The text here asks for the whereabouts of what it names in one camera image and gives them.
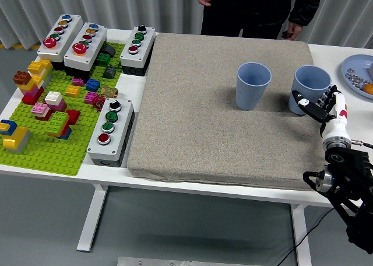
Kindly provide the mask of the person's left hand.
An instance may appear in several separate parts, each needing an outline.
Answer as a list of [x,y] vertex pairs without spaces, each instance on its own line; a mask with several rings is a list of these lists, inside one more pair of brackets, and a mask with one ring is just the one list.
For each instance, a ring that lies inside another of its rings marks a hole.
[[287,30],[282,32],[281,37],[284,40],[293,41],[300,35],[302,30],[303,30],[302,25],[299,25],[299,24],[296,24],[296,23],[293,23],[293,22],[289,22]]

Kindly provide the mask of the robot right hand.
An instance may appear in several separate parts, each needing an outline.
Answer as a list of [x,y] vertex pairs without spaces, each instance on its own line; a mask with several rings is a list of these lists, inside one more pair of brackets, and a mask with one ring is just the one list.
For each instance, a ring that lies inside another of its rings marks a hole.
[[331,85],[316,103],[294,90],[291,92],[296,105],[306,115],[321,123],[320,135],[323,148],[350,148],[352,141],[347,133],[347,104],[345,96]]

